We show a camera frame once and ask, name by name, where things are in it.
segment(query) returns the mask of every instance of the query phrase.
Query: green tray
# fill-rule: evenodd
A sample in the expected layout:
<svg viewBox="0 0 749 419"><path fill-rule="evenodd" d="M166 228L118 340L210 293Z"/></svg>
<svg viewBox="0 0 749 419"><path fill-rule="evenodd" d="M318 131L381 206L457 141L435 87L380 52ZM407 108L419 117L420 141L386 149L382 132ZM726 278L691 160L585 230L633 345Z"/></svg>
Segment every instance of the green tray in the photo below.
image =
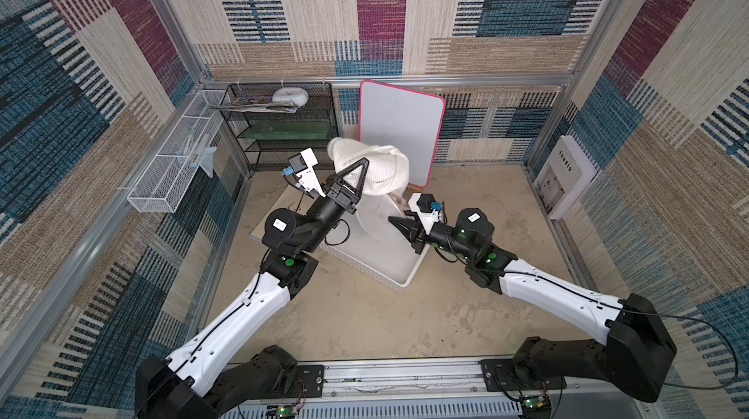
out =
<svg viewBox="0 0 749 419"><path fill-rule="evenodd" d="M330 122L284 122L258 120L242 131L240 138L254 140L328 140Z"/></svg>

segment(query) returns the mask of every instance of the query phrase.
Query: aluminum frame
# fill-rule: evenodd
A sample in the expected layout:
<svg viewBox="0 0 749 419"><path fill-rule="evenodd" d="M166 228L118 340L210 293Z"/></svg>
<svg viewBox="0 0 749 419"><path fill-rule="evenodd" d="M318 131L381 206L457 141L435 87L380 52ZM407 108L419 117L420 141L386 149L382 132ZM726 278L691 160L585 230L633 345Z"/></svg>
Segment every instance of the aluminum frame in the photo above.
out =
<svg viewBox="0 0 749 419"><path fill-rule="evenodd" d="M335 88L359 87L362 81L402 87L456 86L564 86L572 82L572 73L479 73L474 75L376 75L376 76L283 76L236 77L206 80L206 89L226 89L239 83L329 83Z"/></svg>
<svg viewBox="0 0 749 419"><path fill-rule="evenodd" d="M319 365L324 367L323 392L320 398L308 398L305 408L310 412L306 417L517 417L510 408L489 407L487 404L511 403L502 393L486 390L480 362L485 359L510 359L510 355L487 355L454 358L416 359L371 359L371 360L329 360L322 362L300 362L299 365ZM604 399L617 399L628 405L632 412L639 412L648 419L665 419L665 416L646 414L657 410L657 403L649 405L626 396L611 383L590 378L567 377L564 390L566 401L571 397L584 403L592 395ZM524 391L524 394L541 394L540 391ZM555 391L551 391L555 401ZM263 417L267 405L283 404L278 399L251 400L242 403L245 417ZM423 414L423 405L443 405L446 408ZM460 410L451 409L454 405ZM324 410L333 410L333 414ZM227 412L226 419L239 418L236 410Z"/></svg>
<svg viewBox="0 0 749 419"><path fill-rule="evenodd" d="M5 402L23 372L41 348L44 339L73 299L83 280L99 261L101 255L119 230L132 206L127 194L135 186L151 159L172 132L192 99L198 95L193 88L182 103L174 109L172 117L148 145L146 152L122 181L96 220L81 237L70 255L28 309L23 319L0 348L0 405Z"/></svg>
<svg viewBox="0 0 749 419"><path fill-rule="evenodd" d="M554 239L554 241L557 243L557 248L559 249L559 253L562 255L562 259L564 260L565 265L567 266L567 269L569 270L569 274L572 276L572 281L581 287L586 287L587 289L591 290L598 290L598 288L591 288L589 287L589 283L587 279L584 276L584 272L580 266L580 262L577 261L577 258L575 258L575 254L572 252L572 248L569 245L569 242L567 242L567 238L565 238L564 234L562 233L562 230L559 228L559 225L549 219L549 214L546 212L546 209L544 208L544 203L541 200L541 195L538 193L538 190L533 187L533 180L535 179L533 173L528 169L524 169L524 175L526 180L528 180L528 186L530 187L531 193L533 193L533 197L536 199L536 204L538 204L538 209L541 211L541 214L544 216L544 219L546 220L546 225L549 227L549 230L551 231L551 236ZM666 410L662 404L662 402L659 400L656 403L643 403L642 401L636 401L637 408L640 410L640 413L642 414L642 417L647 419L668 419L668 414L666 413Z"/></svg>
<svg viewBox="0 0 749 419"><path fill-rule="evenodd" d="M192 317L192 322L187 330L187 336L185 339L195 336L198 331L205 327L208 321L208 312L211 310L211 304L213 303L213 296L216 294L216 289L219 286L219 280L221 274L224 271L224 265L226 264L226 257L229 256L229 250L231 249L231 243L234 241L234 234L236 233L239 225L239 219L242 216L244 209L244 203L247 201L247 195L249 193L249 187L252 183L251 177L246 177L242 186L239 189L237 195L237 202L234 204L234 208L231 210L229 216L229 223L226 225L226 231L221 242L219 244L219 250L217 251L216 260L211 268L211 273L208 274L208 282L203 290L203 294L198 302L198 307L195 309L195 316Z"/></svg>

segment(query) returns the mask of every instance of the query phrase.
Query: concrete floor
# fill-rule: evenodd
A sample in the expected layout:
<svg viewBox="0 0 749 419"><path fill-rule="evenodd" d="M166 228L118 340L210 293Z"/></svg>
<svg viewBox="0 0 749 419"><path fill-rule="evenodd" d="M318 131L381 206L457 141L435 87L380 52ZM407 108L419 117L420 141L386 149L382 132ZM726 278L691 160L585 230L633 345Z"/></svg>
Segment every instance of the concrete floor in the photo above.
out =
<svg viewBox="0 0 749 419"><path fill-rule="evenodd" d="M211 319L257 272L265 246L249 234L285 189L280 172L253 179ZM520 166L435 167L425 191L445 201L449 224L461 209L479 207L495 226L495 244L572 280ZM531 304L480 289L462 265L443 261L433 250L400 294L322 250L314 256L320 264L309 284L233 362L246 362L273 344L298 360L343 360L500 355L514 353L529 336L589 338Z"/></svg>

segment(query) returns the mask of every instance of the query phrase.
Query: black cable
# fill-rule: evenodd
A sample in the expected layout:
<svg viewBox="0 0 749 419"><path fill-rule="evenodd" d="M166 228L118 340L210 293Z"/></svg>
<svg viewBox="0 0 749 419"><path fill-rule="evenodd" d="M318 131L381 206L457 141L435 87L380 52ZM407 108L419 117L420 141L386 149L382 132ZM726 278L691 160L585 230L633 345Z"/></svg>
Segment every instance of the black cable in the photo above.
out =
<svg viewBox="0 0 749 419"><path fill-rule="evenodd" d="M346 238L344 238L343 241L341 241L341 242L339 242L337 244L329 244L328 241L327 241L327 236L325 236L325 245L327 245L328 247L334 247L336 245L343 245L344 243L346 243L348 241L348 238L351 237L351 227L349 227L348 222L346 222L343 219L338 219L335 222L335 226L333 226L332 228L334 229L335 227L338 227L338 223L339 222L342 222L343 224L346 224L346 229L347 229L346 230Z"/></svg>
<svg viewBox="0 0 749 419"><path fill-rule="evenodd" d="M161 382L159 384L159 386L154 389L153 393L151 393L150 395L146 396L145 401L143 402L143 404L141 405L141 407L137 409L137 411L135 412L135 414L133 414L133 417L131 417L130 419L136 419L136 417L138 416L138 414L140 414L143 411L143 408L145 408L145 406L148 404L149 401L151 401L151 399L154 397L154 395L159 392L159 390L161 389L161 387L164 386L164 385L166 385L167 382L170 382L174 377L176 377L177 376L177 372L179 372L180 369L183 368L185 364L187 364L187 359L185 359L185 361L182 363L182 365L180 367L178 367L175 371L172 372L172 375L167 376L166 378L164 378L164 381Z"/></svg>
<svg viewBox="0 0 749 419"><path fill-rule="evenodd" d="M507 390L505 389L504 385L502 385L502 383L499 380L497 380L497 385L500 387L500 390L502 390L502 393L504 393L505 396L507 396L507 399L509 399L510 401L515 401L516 403L523 402L523 392L520 391L520 388L518 388L518 393L520 394L520 396L518 398L513 398L512 396L510 396L509 393L507 393Z"/></svg>
<svg viewBox="0 0 749 419"><path fill-rule="evenodd" d="M445 256L442 255L442 252L440 251L440 249L438 247L435 247L435 251L437 252L437 255L439 255L441 259L444 259L447 263L455 263L456 261L459 260L459 258L457 256L455 256L455 259L447 259L447 258L445 258Z"/></svg>
<svg viewBox="0 0 749 419"><path fill-rule="evenodd" d="M269 252L270 252L270 248L268 248L265 251L265 255L263 255L263 260L260 263L261 266L263 265L263 263L265 263L265 258L268 256ZM249 297L247 299L248 302L250 301L250 299L252 299L252 296L255 295L255 291L257 289L257 284L260 283L260 276L261 276L261 274L260 274L260 272L258 272L257 273L257 279L255 280L255 287L253 287L252 288L252 292L249 293ZM237 306L237 308L235 308L231 312L227 313L227 315L224 318L222 318L221 321L219 321L218 323L216 323L216 325L213 328L211 328L210 331L208 331L208 334L206 334L205 336L203 336L203 339L200 340L200 343L198 343L198 346L195 346L195 349L192 349L192 352L190 353L190 356L193 356L198 351L198 349L200 349L200 346L203 344L203 342L206 339L208 339L208 337L211 336L211 333L214 332L216 330L216 328L219 328L221 326L221 323L223 323L224 321L226 321L230 316L234 315L240 308L245 307L245 306L246 306L245 304L239 304Z"/></svg>
<svg viewBox="0 0 749 419"><path fill-rule="evenodd" d="M285 173L282 173L282 175L283 175L283 179L284 179L284 180L286 180L286 183L288 183L288 184L289 184L289 186L291 186L291 187L294 187L294 189L295 189L295 190L297 190L297 191L299 191L300 193L302 193L302 194L304 194L304 195L307 195L308 197L310 197L310 198L314 199L314 196L313 196L313 195L311 195L311 194L309 194L309 193L307 193L307 190L305 190L304 188L301 188L301 187L297 187L297 186L296 186L296 185L298 185L298 184L299 184L299 182L297 182L297 183L296 183L296 185L295 185L295 184L291 183L291 182L290 182L290 181L288 180L288 175L286 175Z"/></svg>
<svg viewBox="0 0 749 419"><path fill-rule="evenodd" d="M294 212L299 211L299 207L302 206L302 199L304 199L304 194L302 194L302 196L299 197L299 202L296 204L296 209L294 210Z"/></svg>
<svg viewBox="0 0 749 419"><path fill-rule="evenodd" d="M447 246L450 247L450 253L454 255L455 261L458 261L459 260L458 255L455 253L455 250L453 249L453 243L450 241L451 232L448 230L446 234L447 234Z"/></svg>
<svg viewBox="0 0 749 419"><path fill-rule="evenodd" d="M557 405L551 404L554 407L554 410L551 413L551 416L549 419L554 419L554 416L557 415L557 411L559 411L559 405L562 404L562 391L564 391L564 377L559 377L559 399L557 400Z"/></svg>
<svg viewBox="0 0 749 419"><path fill-rule="evenodd" d="M561 287L562 289L564 289L564 290L566 290L566 291L568 291L570 293L576 294L576 295L578 295L578 296L580 296L582 298L585 298L585 299L587 299L587 300L589 300L591 302L595 302L597 304L601 304L604 307L613 308L616 311L622 311L622 312L626 312L626 313L633 313L635 315L660 316L660 318L673 318L673 319L676 319L676 320L691 320L691 321L697 321L698 323L704 323L705 325L707 325L708 327L710 327L713 331L715 331L725 341L726 346L728 346L728 350L730 351L731 357L733 358L733 377L727 383L724 383L722 385L717 385L717 386L714 386L714 387L696 387L696 386L692 386L692 385L677 385L675 383L668 383L668 382L663 382L663 384L664 385L668 385L670 387L686 388L688 390L723 390L724 388L732 385L733 383L735 383L738 380L738 357L736 357L736 351L733 349L733 345L728 340L728 338L726 337L726 335L723 334L723 331L717 329L717 327L715 325L713 325L712 323L710 323L709 321L700 320L700 319L697 319L697 318L692 318L690 316L679 316L679 315L668 315L668 314L664 314L664 313L648 313L648 312L630 311L629 309L620 308L620 307L614 307L612 305L605 304L603 302L599 302L599 301L595 300L594 298L587 297L586 295L583 295L583 294L578 293L578 292L576 292L576 291L574 291L572 289L569 289L568 287L565 287L564 285L559 284L556 281L552 281L552 280L548 279L547 277L543 277L540 274L532 274L532 273L526 273L526 272L509 272L509 271L504 271L504 272L505 273L510 273L510 274L524 274L526 276L530 276L530 277L542 279L542 280L544 280L544 281L546 281L548 283L554 284L555 286Z"/></svg>

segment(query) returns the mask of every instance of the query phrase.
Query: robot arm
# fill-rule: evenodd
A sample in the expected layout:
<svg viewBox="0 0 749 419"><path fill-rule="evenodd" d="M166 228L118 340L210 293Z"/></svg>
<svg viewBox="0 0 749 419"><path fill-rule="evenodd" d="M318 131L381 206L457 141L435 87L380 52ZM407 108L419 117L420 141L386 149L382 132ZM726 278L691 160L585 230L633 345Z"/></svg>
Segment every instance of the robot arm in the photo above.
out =
<svg viewBox="0 0 749 419"><path fill-rule="evenodd" d="M247 288L165 360L150 356L141 363L136 373L139 417L219 417L247 399L291 396L296 361L277 346L239 367L223 369L257 329L309 282L318 265L311 253L344 211L356 211L369 161L363 158L351 164L324 186L314 174L317 159L311 149L289 162L285 176L294 174L296 186L315 196L315 201L304 215L286 208L272 211L262 239L268 251ZM354 187L346 177L359 168Z"/></svg>
<svg viewBox="0 0 749 419"><path fill-rule="evenodd" d="M455 255L480 287L535 304L563 318L593 339L558 341L530 337L504 378L518 388L562 376L613 383L635 399L655 402L676 355L676 345L652 304L637 294L627 300L576 286L533 267L492 243L494 226L478 208L460 212L455 227L430 194L414 194L407 218L391 217L417 253L425 245Z"/></svg>
<svg viewBox="0 0 749 419"><path fill-rule="evenodd" d="M150 356L141 363L136 373L139 417L219 417L248 399L296 395L296 360L277 346L236 368L224 367L309 282L318 264L311 253L344 211L356 211L369 161L359 160L324 185L312 169L317 163L312 150L290 162L285 175L294 174L296 186L316 197L314 203L304 215L286 208L272 211L262 239L267 256L247 288L165 360ZM345 178L359 167L354 187ZM660 319L643 314L655 312L650 302L636 294L619 300L538 270L492 243L494 227L478 208L463 209L455 227L450 227L432 195L414 194L409 205L408 218L389 220L417 253L425 245L448 251L465 264L465 272L478 286L538 305L593 338L526 339L511 362L502 363L509 371L493 376L506 378L507 389L540 389L547 379L577 376L609 381L642 401L658 399L676 347Z"/></svg>

